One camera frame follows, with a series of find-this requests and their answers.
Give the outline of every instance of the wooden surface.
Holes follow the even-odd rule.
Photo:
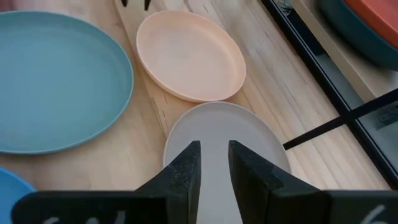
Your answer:
[[[281,142],[335,118],[336,111],[256,0],[14,0],[14,9],[61,12],[90,21],[115,38],[134,66],[134,92],[107,132],[76,149],[43,156],[0,155],[6,167],[38,189],[136,189],[162,167],[166,136],[193,103],[159,88],[136,57],[141,21],[163,9],[192,10],[226,29],[247,63],[241,91],[228,101],[255,112]],[[388,189],[347,127],[287,151],[292,173],[321,189]]]
[[[293,0],[293,7],[358,95],[371,101],[398,88],[398,72],[381,69],[360,56],[329,27],[318,0]]]

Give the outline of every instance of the blue plate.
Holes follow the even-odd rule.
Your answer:
[[[35,189],[17,175],[0,168],[0,223],[11,224],[11,210],[23,196]]]
[[[128,56],[95,26],[50,12],[0,13],[0,152],[92,139],[121,115],[132,86]]]

